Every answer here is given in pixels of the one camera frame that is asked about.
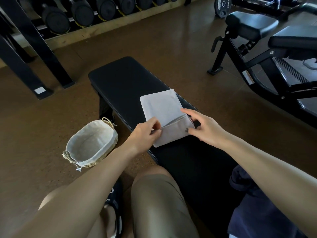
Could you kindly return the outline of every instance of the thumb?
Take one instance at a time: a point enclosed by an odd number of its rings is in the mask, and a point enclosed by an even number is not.
[[[186,132],[189,133],[190,135],[193,135],[199,138],[201,130],[195,129],[195,128],[187,128]]]
[[[157,129],[155,130],[152,134],[151,137],[153,139],[153,141],[157,140],[162,134],[162,130],[161,129]]]

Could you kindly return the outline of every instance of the wicker basket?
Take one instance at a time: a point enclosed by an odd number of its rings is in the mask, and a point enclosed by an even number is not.
[[[107,118],[95,120],[74,134],[66,145],[63,157],[76,165],[92,167],[102,161],[116,146],[118,134]]]

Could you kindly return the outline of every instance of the black sandal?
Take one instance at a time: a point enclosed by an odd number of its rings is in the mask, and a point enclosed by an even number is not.
[[[115,230],[115,238],[120,238],[122,233],[122,193],[123,193],[123,187],[122,187],[122,181],[119,177],[119,179],[114,184],[108,198],[105,201],[104,207],[106,205],[110,205],[114,208],[115,214],[116,214],[116,230]]]

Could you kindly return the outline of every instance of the fabric pouch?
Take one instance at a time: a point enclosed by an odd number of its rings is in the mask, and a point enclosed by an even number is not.
[[[152,117],[157,117],[162,126],[161,137],[156,140],[154,147],[188,136],[185,130],[194,128],[188,115],[180,111],[182,105],[174,89],[144,95],[140,97],[140,101],[145,119],[148,121]]]

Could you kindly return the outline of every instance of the shorts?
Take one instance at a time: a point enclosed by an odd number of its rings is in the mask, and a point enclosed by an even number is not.
[[[176,181],[162,174],[141,177],[131,189],[136,238],[198,238]]]

